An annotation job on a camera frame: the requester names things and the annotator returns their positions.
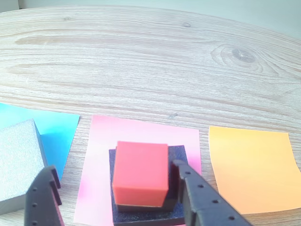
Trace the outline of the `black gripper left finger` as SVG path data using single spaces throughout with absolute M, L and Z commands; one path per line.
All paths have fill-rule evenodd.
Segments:
M 63 226 L 59 210 L 62 204 L 58 189 L 61 188 L 55 166 L 46 166 L 35 177 L 26 192 L 25 226 Z

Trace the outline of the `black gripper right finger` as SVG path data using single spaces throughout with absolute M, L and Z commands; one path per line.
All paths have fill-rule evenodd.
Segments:
M 174 196 L 183 205 L 185 225 L 251 225 L 186 162 L 172 161 L 170 173 Z

